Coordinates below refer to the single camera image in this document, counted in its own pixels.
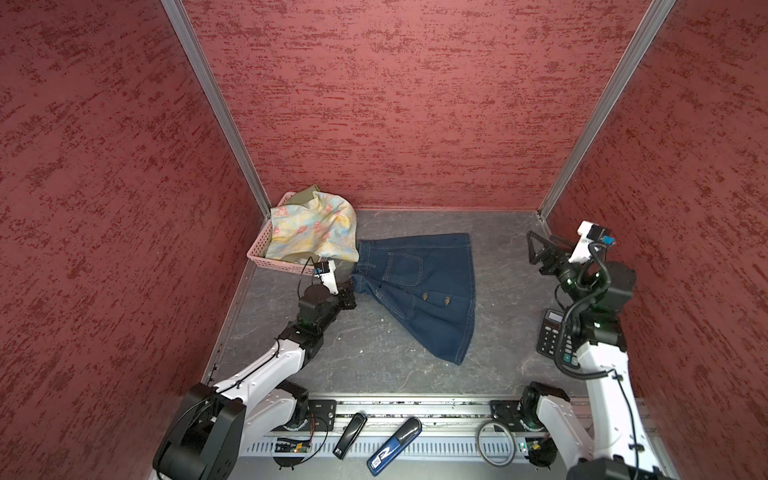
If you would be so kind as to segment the blue denim skirt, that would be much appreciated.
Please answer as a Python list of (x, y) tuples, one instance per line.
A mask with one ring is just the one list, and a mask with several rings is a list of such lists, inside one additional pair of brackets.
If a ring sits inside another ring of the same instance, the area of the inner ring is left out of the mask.
[(374, 298), (432, 355), (462, 364), (475, 328), (470, 235), (359, 240), (356, 248), (355, 292)]

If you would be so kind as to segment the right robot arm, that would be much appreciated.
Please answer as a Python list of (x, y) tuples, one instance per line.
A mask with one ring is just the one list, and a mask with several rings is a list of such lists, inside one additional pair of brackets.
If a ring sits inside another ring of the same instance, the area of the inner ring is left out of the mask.
[(531, 383), (521, 399), (520, 422), (544, 430), (569, 479), (662, 479), (633, 393), (627, 342), (619, 314), (631, 300), (634, 270), (607, 254), (614, 244), (606, 229), (589, 224), (576, 244), (534, 231), (526, 235), (529, 262), (557, 278), (572, 300), (555, 337), (557, 369), (586, 384), (592, 427), (576, 418), (564, 392)]

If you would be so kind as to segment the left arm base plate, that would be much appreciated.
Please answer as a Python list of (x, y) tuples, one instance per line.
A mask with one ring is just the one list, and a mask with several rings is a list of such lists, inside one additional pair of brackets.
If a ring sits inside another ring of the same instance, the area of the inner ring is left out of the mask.
[(335, 399), (308, 399), (299, 407), (299, 419), (303, 421), (299, 430), (309, 432), (311, 420), (314, 420), (315, 428), (320, 430), (332, 430), (335, 425), (338, 402)]

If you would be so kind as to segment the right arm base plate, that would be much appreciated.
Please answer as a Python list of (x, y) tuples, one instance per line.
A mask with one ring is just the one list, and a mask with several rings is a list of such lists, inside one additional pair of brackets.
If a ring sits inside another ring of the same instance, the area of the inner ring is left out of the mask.
[(491, 417), (504, 424), (511, 432), (540, 432), (543, 426), (523, 415), (519, 400), (491, 400)]

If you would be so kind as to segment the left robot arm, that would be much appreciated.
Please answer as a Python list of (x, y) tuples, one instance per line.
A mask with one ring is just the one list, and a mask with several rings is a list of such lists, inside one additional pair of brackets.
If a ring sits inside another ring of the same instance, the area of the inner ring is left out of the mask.
[(309, 421), (308, 391), (289, 378), (317, 355), (338, 314), (356, 307), (353, 282), (336, 294), (312, 284), (298, 306), (267, 353), (226, 380), (187, 392), (154, 455), (157, 479), (226, 479), (244, 442)]

